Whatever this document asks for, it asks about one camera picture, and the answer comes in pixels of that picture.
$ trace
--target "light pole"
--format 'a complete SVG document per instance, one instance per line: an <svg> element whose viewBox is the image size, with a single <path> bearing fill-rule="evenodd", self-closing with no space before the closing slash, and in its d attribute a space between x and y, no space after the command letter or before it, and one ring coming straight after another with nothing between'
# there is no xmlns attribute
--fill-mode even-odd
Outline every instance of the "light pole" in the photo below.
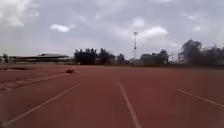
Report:
<svg viewBox="0 0 224 128"><path fill-rule="evenodd" d="M134 60L135 60L135 57L136 57L136 52L137 52L137 35L138 35L138 32L134 32L134 36L135 36L135 46L134 46Z"/></svg>

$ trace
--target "low building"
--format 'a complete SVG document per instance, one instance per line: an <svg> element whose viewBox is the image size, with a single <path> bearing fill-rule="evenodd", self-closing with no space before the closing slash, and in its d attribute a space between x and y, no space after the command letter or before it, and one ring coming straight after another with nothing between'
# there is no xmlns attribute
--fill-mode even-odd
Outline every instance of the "low building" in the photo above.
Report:
<svg viewBox="0 0 224 128"><path fill-rule="evenodd" d="M38 56L9 56L10 62L60 62L67 61L69 56L61 54L41 54Z"/></svg>

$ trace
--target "track lane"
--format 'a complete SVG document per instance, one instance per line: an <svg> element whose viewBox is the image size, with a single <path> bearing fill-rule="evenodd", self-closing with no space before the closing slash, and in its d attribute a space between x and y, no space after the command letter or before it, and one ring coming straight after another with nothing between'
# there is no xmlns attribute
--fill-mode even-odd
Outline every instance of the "track lane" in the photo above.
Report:
<svg viewBox="0 0 224 128"><path fill-rule="evenodd" d="M71 75L0 93L0 120L7 122L78 82Z"/></svg>
<svg viewBox="0 0 224 128"><path fill-rule="evenodd" d="M135 128L116 81L96 77L9 128Z"/></svg>

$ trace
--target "white lane line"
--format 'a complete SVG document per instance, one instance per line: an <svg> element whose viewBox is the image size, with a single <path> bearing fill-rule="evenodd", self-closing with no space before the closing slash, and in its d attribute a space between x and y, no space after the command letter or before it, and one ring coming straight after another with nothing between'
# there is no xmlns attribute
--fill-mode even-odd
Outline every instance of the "white lane line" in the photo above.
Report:
<svg viewBox="0 0 224 128"><path fill-rule="evenodd" d="M119 85L119 87L120 87L120 89L122 91L122 94L124 96L124 99L125 99L125 101L127 103L127 107L128 107L128 109L129 109L129 111L131 113L131 117L132 117L132 120L133 120L133 122L135 124L135 128L141 128L141 125L140 125L140 123L138 121L138 118L136 116L136 113L135 113L135 111L134 111L134 109L133 109L133 107L132 107L132 105L131 105L131 103L130 103L130 101L129 101L126 93L125 93L125 91L124 91L124 88L123 88L122 84L120 83L119 80L117 80L117 82L118 82L118 85Z"/></svg>
<svg viewBox="0 0 224 128"><path fill-rule="evenodd" d="M197 98L197 99L203 100L203 101L205 101L205 102L207 102L207 103L210 103L210 104L213 104L213 105L216 105L216 106L219 106L219 107L224 108L224 105L223 105L223 104L217 103L217 102L215 102L215 101L211 101L211 100L209 100L209 99L206 99L206 98L203 98L203 97L200 97L200 96L193 96L191 93L185 92L185 91L183 91L183 90L177 90L177 91L182 92L182 93L185 93L185 94L190 95L190 96L192 96L192 97L195 97L195 98Z"/></svg>
<svg viewBox="0 0 224 128"><path fill-rule="evenodd" d="M198 99L204 100L204 101L206 101L206 102L209 102L209 103L211 103L211 104L214 104L214 105L217 105L217 106L219 106L219 107L224 108L224 105L223 105L223 104L216 103L216 102L214 102L214 101L211 101L211 100L208 100L208 99L199 97L199 96L195 96L195 97L198 98Z"/></svg>
<svg viewBox="0 0 224 128"><path fill-rule="evenodd" d="M66 94L67 92L71 91L73 88L75 88L75 87L77 87L77 86L79 86L79 85L80 85L80 83L75 84L75 85L72 86L71 88L69 88L69 89L65 90L64 92L62 92L62 93L56 95L55 97L52 97L52 98L48 99L47 101L45 101L45 102L43 102L43 103L37 105L36 107L34 107L34 108L28 110L27 112L25 112L25 113L23 113L23 114L21 114L21 115L15 117L15 118L9 120L9 121L3 123L3 126L6 127L6 126L8 126L8 125L10 125L10 124L12 124L12 123L14 123L14 122L16 122L17 120L19 120L19 119L21 119L21 118L27 116L28 114L30 114L30 113L36 111L37 109L43 107L44 105L46 105L46 104L48 104L48 103L50 103L50 102L56 100L57 98L61 97L62 95Z"/></svg>
<svg viewBox="0 0 224 128"><path fill-rule="evenodd" d="M187 95L192 96L192 94L191 94L191 93L185 92L185 91L183 91L183 90L177 90L177 91L179 91L179 92L182 92L182 93L185 93L185 94L187 94Z"/></svg>

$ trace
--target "sky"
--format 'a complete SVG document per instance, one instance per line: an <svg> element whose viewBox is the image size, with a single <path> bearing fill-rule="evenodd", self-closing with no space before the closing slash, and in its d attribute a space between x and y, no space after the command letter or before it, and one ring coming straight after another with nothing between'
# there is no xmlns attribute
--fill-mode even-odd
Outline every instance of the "sky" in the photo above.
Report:
<svg viewBox="0 0 224 128"><path fill-rule="evenodd" d="M0 54L73 55L105 48L126 58L166 49L189 39L224 46L223 0L0 0Z"/></svg>

